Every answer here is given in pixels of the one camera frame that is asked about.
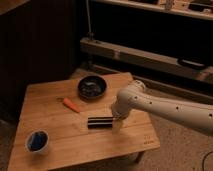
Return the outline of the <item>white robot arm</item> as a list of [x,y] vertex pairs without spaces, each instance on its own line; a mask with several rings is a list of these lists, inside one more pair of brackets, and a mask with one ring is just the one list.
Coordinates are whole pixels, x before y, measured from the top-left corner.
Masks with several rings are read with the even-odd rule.
[[156,97],[145,90],[145,84],[139,80],[121,88],[111,106],[113,117],[123,121],[132,109],[137,109],[213,136],[212,105]]

